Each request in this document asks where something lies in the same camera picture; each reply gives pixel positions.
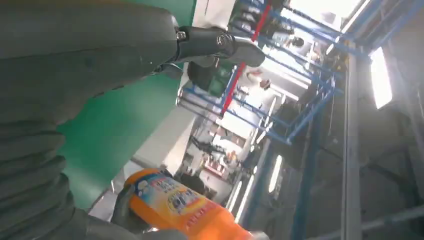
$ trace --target metal screw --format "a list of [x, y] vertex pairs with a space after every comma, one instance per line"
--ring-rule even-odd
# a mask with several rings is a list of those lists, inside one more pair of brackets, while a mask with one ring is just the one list
[[176, 32], [176, 39], [177, 40], [184, 40], [184, 39], [186, 39], [186, 32], [184, 32], [184, 31], [177, 31]]
[[219, 35], [216, 38], [216, 44], [218, 44], [219, 46], [224, 46], [226, 42], [225, 36], [224, 35]]

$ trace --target blue metal frame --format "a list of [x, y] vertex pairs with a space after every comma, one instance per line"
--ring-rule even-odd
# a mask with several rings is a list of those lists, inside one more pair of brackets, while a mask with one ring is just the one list
[[[250, 5], [252, 7], [255, 7], [255, 8], [261, 10], [261, 11], [264, 11], [265, 10], [265, 6], [264, 5], [256, 5], [256, 4], [252, 3], [249, 0], [240, 0], [240, 2], [245, 3], [247, 5]], [[271, 10], [271, 11], [269, 11], [269, 15], [272, 16], [272, 17], [274, 17], [275, 19], [280, 20], [280, 22], [286, 23], [286, 24], [288, 24], [290, 26], [293, 26], [293, 27], [295, 27], [297, 29], [302, 30], [305, 33], [308, 33], [308, 34], [316, 37], [317, 39], [320, 39], [320, 40], [322, 40], [322, 41], [324, 41], [326, 43], [329, 43], [329, 44], [334, 44], [334, 46], [336, 48], [340, 49], [340, 50], [343, 50], [345, 52], [351, 53], [351, 54], [353, 54], [355, 56], [358, 56], [358, 57], [367, 57], [363, 52], [361, 52], [361, 51], [359, 51], [357, 49], [353, 49], [353, 48], [350, 48], [350, 47], [348, 47], [348, 46], [346, 46], [344, 44], [341, 44], [339, 42], [336, 42], [334, 39], [330, 39], [330, 38], [326, 37], [325, 35], [321, 35], [319, 32], [317, 32], [317, 31], [315, 31], [313, 29], [310, 29], [310, 28], [308, 28], [308, 27], [306, 27], [306, 26], [304, 26], [304, 25], [302, 25], [302, 24], [300, 24], [300, 23], [298, 23], [296, 21], [293, 21], [293, 20], [288, 19], [288, 18], [286, 18], [284, 16], [281, 16], [281, 14], [279, 12], [274, 12], [274, 11]]]
[[285, 122], [281, 119], [278, 119], [273, 115], [268, 115], [268, 113], [263, 112], [262, 110], [260, 110], [259, 108], [256, 108], [255, 106], [252, 106], [251, 104], [247, 103], [246, 101], [240, 100], [235, 96], [233, 96], [232, 99], [234, 99], [236, 102], [240, 103], [240, 105], [242, 107], [244, 107], [245, 109], [249, 110], [249, 108], [251, 108], [254, 113], [260, 113], [259, 117], [270, 117], [273, 121], [277, 122], [278, 124], [281, 124], [286, 128], [290, 127], [290, 124], [288, 124], [287, 122]]
[[221, 98], [221, 108], [222, 108], [222, 106], [224, 106], [226, 99], [227, 99], [227, 98], [229, 97], [229, 95], [230, 95], [230, 86], [233, 84], [233, 82], [234, 82], [234, 81], [235, 81], [235, 79], [236, 79], [237, 70], [239, 69], [239, 67], [240, 67], [240, 66], [236, 66], [236, 67], [234, 68], [234, 71], [233, 71], [233, 72], [232, 72], [232, 74], [231, 74], [231, 77], [230, 77], [230, 79], [229, 79], [229, 81], [228, 81], [228, 84], [226, 85], [226, 88], [225, 88], [225, 91], [224, 91], [223, 97]]
[[[244, 32], [244, 33], [246, 33], [248, 35], [253, 35], [253, 32], [252, 31], [249, 31], [249, 30], [247, 30], [247, 29], [245, 29], [243, 27], [239, 27], [239, 26], [237, 26], [237, 25], [235, 25], [233, 23], [230, 23], [230, 26], [232, 26], [233, 28], [235, 28], [235, 29], [237, 29], [237, 30], [239, 30], [241, 32]], [[320, 69], [321, 71], [324, 71], [326, 73], [335, 75], [339, 79], [342, 78], [342, 75], [340, 73], [334, 72], [334, 71], [332, 71], [332, 70], [330, 70], [328, 68], [325, 68], [325, 67], [319, 65], [318, 63], [316, 63], [316, 62], [314, 62], [314, 61], [312, 61], [312, 60], [310, 60], [310, 59], [308, 59], [308, 58], [306, 58], [306, 57], [298, 54], [297, 52], [293, 52], [293, 51], [291, 51], [291, 50], [289, 50], [289, 49], [287, 49], [287, 48], [285, 48], [283, 46], [278, 46], [274, 41], [268, 40], [266, 37], [263, 37], [263, 36], [259, 35], [257, 37], [257, 40], [260, 43], [265, 43], [266, 45], [272, 46], [272, 47], [274, 47], [274, 48], [276, 48], [276, 49], [278, 49], [278, 50], [280, 50], [280, 51], [288, 54], [290, 57], [292, 57], [292, 58], [294, 58], [296, 60], [299, 60], [299, 61], [302, 61], [302, 62], [305, 62], [305, 63], [310, 63], [311, 65], [313, 65], [314, 67]]]
[[[216, 103], [216, 102], [213, 102], [212, 100], [208, 99], [208, 98], [207, 98], [207, 97], [205, 97], [204, 95], [199, 94], [199, 93], [198, 93], [198, 92], [196, 92], [196, 90], [195, 90], [195, 89], [193, 89], [193, 88], [186, 87], [186, 88], [184, 88], [183, 90], [184, 90], [186, 93], [189, 93], [189, 94], [192, 94], [192, 95], [194, 95], [194, 96], [196, 96], [196, 97], [199, 97], [199, 98], [200, 98], [200, 99], [202, 99], [203, 101], [207, 102], [208, 104], [212, 104], [212, 105], [213, 105], [213, 106], [215, 106], [215, 107], [218, 107], [218, 108], [220, 108], [220, 109], [222, 109], [222, 107], [223, 107], [221, 104], [218, 104], [218, 103]], [[247, 120], [247, 119], [244, 119], [243, 117], [239, 116], [237, 113], [235, 113], [235, 112], [231, 111], [230, 109], [227, 109], [227, 110], [226, 110], [226, 113], [229, 113], [229, 114], [231, 114], [231, 115], [235, 116], [236, 118], [238, 118], [238, 119], [240, 119], [240, 120], [244, 121], [245, 123], [248, 123], [249, 125], [251, 125], [251, 126], [252, 126], [252, 127], [254, 127], [254, 128], [258, 128], [258, 129], [260, 129], [260, 130], [262, 130], [262, 131], [265, 131], [265, 132], [266, 132], [266, 135], [271, 136], [272, 138], [274, 138], [274, 139], [276, 139], [276, 140], [278, 140], [278, 141], [280, 141], [280, 142], [282, 142], [282, 143], [284, 143], [284, 144], [288, 144], [288, 145], [290, 144], [290, 143], [287, 141], [287, 139], [285, 139], [285, 138], [283, 138], [282, 136], [280, 136], [280, 135], [278, 135], [278, 134], [274, 133], [274, 132], [272, 131], [272, 129], [269, 129], [269, 130], [267, 131], [266, 127], [262, 127], [262, 126], [257, 125], [257, 124], [255, 124], [255, 123], [253, 123], [253, 122], [251, 122], [251, 121], [249, 121], [249, 120]]]
[[293, 216], [293, 225], [291, 226], [290, 239], [304, 240], [306, 234], [306, 223], [309, 206], [309, 196], [314, 182], [316, 156], [319, 150], [321, 113], [317, 114], [312, 121], [309, 147], [305, 160], [305, 167], [300, 183], [300, 190], [297, 198], [296, 209]]
[[327, 83], [325, 83], [325, 82], [323, 82], [322, 80], [320, 80], [318, 77], [316, 77], [316, 76], [308, 76], [308, 75], [306, 75], [305, 73], [303, 73], [303, 72], [301, 72], [301, 71], [299, 71], [299, 70], [297, 70], [296, 68], [294, 68], [294, 67], [292, 67], [292, 66], [289, 66], [289, 65], [287, 65], [287, 64], [285, 64], [285, 63], [283, 63], [283, 62], [280, 62], [280, 61], [278, 61], [277, 59], [275, 59], [275, 58], [273, 58], [272, 56], [270, 56], [270, 55], [266, 55], [266, 58], [268, 58], [268, 59], [270, 59], [270, 60], [272, 60], [272, 61], [274, 61], [275, 63], [277, 63], [277, 64], [279, 64], [279, 65], [281, 65], [281, 66], [283, 66], [283, 67], [285, 67], [286, 69], [288, 69], [288, 70], [290, 70], [290, 71], [292, 71], [292, 72], [294, 72], [294, 73], [296, 73], [296, 74], [299, 74], [300, 76], [302, 76], [302, 77], [305, 77], [305, 78], [307, 78], [307, 79], [309, 79], [309, 80], [311, 80], [313, 83], [316, 83], [316, 84], [318, 84], [318, 85], [320, 85], [320, 86], [323, 86], [325, 89], [332, 89], [332, 86], [331, 85], [328, 85]]

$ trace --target metal pillar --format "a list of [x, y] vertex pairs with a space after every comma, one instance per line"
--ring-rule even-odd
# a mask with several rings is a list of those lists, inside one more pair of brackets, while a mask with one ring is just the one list
[[345, 91], [341, 240], [362, 239], [358, 133], [357, 59], [351, 54]]
[[[384, 216], [373, 221], [364, 222], [359, 225], [361, 231], [369, 231], [384, 226], [392, 226], [397, 223], [416, 219], [424, 216], [424, 205], [407, 209], [405, 211], [395, 213], [393, 215]], [[333, 240], [341, 237], [341, 232], [335, 231], [319, 237], [311, 237], [307, 240]]]
[[318, 113], [310, 124], [311, 132], [309, 138], [309, 146], [307, 148], [307, 155], [305, 160], [304, 171], [300, 184], [300, 191], [298, 195], [296, 210], [293, 217], [293, 225], [291, 227], [290, 239], [303, 240], [306, 234], [306, 223], [309, 198], [311, 187], [315, 175], [316, 156], [319, 150], [320, 129], [321, 129], [321, 113]]

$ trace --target green wall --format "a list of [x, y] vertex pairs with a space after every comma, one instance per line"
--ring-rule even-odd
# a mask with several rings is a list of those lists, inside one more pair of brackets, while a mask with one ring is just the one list
[[[168, 9], [180, 26], [191, 25], [195, 0], [136, 0]], [[180, 81], [166, 76], [140, 82], [90, 99], [81, 113], [60, 126], [76, 205], [88, 209], [111, 180], [175, 107]]]

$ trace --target fluorescent light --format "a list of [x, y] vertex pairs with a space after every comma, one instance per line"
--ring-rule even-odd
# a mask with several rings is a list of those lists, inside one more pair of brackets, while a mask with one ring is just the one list
[[265, 132], [269, 132], [270, 129], [273, 127], [274, 123], [271, 122], [266, 128], [265, 128]]
[[276, 105], [276, 101], [277, 101], [277, 98], [274, 97], [271, 103], [271, 107], [269, 108], [268, 115], [266, 116], [266, 119], [265, 119], [265, 126], [268, 125], [268, 122], [270, 121], [270, 116], [273, 113], [274, 106]]
[[274, 124], [273, 122], [271, 122], [270, 124], [268, 124], [268, 126], [265, 128], [265, 131], [263, 131], [259, 135], [259, 137], [256, 139], [256, 144], [259, 144], [262, 141], [262, 139], [264, 139], [264, 137], [267, 134], [267, 132], [269, 132], [270, 129], [273, 127], [273, 124]]
[[389, 72], [387, 70], [383, 49], [381, 47], [378, 48], [370, 57], [372, 60], [372, 90], [374, 91], [375, 105], [377, 109], [380, 109], [392, 100], [392, 86], [390, 84]]
[[229, 205], [228, 212], [232, 212], [234, 205], [236, 204], [237, 197], [239, 196], [240, 189], [242, 188], [242, 181], [238, 181], [237, 188], [235, 189], [234, 195], [231, 199], [231, 204]]
[[[352, 16], [351, 19], [349, 19], [349, 21], [347, 22], [347, 24], [343, 27], [343, 29], [341, 30], [342, 34], [345, 34], [348, 29], [352, 26], [352, 24], [355, 22], [355, 20], [358, 18], [358, 16], [364, 11], [365, 7], [367, 7], [367, 5], [371, 2], [371, 0], [365, 0], [363, 2], [363, 4], [360, 6], [360, 8], [358, 9], [358, 11], [355, 12], [355, 14]], [[340, 41], [340, 36], [335, 38], [335, 42], [338, 43]], [[328, 48], [327, 51], [325, 52], [325, 54], [329, 54], [334, 48], [334, 44], [331, 44]]]
[[259, 132], [259, 128], [256, 128], [254, 130], [254, 134], [253, 134], [252, 140], [250, 142], [250, 145], [252, 145], [255, 142], [255, 139], [256, 139], [256, 136], [258, 135], [258, 132]]
[[243, 211], [245, 210], [245, 204], [248, 200], [249, 192], [252, 188], [253, 180], [255, 179], [255, 175], [251, 175], [249, 182], [247, 183], [246, 192], [244, 193], [243, 199], [241, 200], [240, 207], [238, 208], [237, 215], [235, 216], [235, 223], [237, 224], [242, 216]]
[[272, 193], [276, 189], [277, 178], [280, 173], [281, 163], [283, 159], [278, 155], [277, 160], [275, 161], [274, 170], [272, 171], [271, 180], [269, 181], [268, 192]]
[[256, 144], [259, 144], [262, 141], [262, 139], [264, 139], [264, 137], [265, 137], [266, 134], [267, 134], [267, 132], [266, 131], [263, 131], [260, 134], [260, 136], [256, 139]]
[[281, 98], [281, 104], [284, 104], [287, 100], [287, 96], [284, 94]]
[[286, 90], [282, 89], [279, 86], [276, 86], [275, 84], [272, 84], [271, 83], [271, 87], [270, 88], [271, 89], [274, 89], [275, 91], [280, 92], [280, 93], [282, 93], [284, 95], [287, 95], [287, 97], [289, 97], [289, 98], [291, 98], [291, 99], [293, 99], [295, 101], [299, 101], [299, 97], [298, 96], [294, 95], [293, 93], [291, 93], [289, 91], [286, 91]]
[[[258, 126], [259, 126], [259, 127], [260, 127], [261, 125], [262, 125], [262, 118], [259, 120], [259, 123], [258, 123]], [[259, 127], [257, 127], [257, 128], [254, 130], [252, 140], [250, 141], [250, 145], [253, 145], [253, 144], [255, 143], [255, 139], [256, 139], [256, 136], [258, 135]]]

